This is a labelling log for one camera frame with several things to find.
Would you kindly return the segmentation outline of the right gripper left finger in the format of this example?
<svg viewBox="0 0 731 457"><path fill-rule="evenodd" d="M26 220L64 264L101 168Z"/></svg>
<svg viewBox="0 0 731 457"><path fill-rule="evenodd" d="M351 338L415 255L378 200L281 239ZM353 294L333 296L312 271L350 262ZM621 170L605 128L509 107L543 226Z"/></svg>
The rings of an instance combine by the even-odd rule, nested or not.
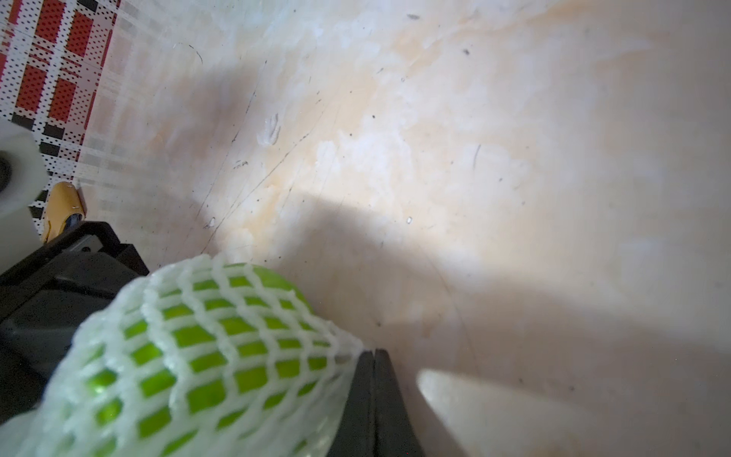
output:
<svg viewBox="0 0 731 457"><path fill-rule="evenodd" d="M372 352L358 359L340 426L327 457L375 455L375 360Z"/></svg>

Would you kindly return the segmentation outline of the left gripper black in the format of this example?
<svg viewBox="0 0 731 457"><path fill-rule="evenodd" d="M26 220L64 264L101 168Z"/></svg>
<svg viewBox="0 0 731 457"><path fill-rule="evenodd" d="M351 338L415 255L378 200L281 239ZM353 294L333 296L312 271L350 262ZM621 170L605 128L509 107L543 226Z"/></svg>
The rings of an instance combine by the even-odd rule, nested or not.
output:
<svg viewBox="0 0 731 457"><path fill-rule="evenodd" d="M106 222L82 222L1 276L1 420L29 411L91 314L150 271Z"/></svg>

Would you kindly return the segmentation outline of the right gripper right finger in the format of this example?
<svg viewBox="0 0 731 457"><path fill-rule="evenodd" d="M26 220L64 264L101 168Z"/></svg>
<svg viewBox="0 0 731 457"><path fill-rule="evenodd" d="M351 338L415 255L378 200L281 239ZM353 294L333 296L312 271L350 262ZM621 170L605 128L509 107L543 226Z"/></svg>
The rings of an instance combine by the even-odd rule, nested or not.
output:
<svg viewBox="0 0 731 457"><path fill-rule="evenodd" d="M386 350L376 350L374 366L375 455L425 456L413 430L398 379Z"/></svg>

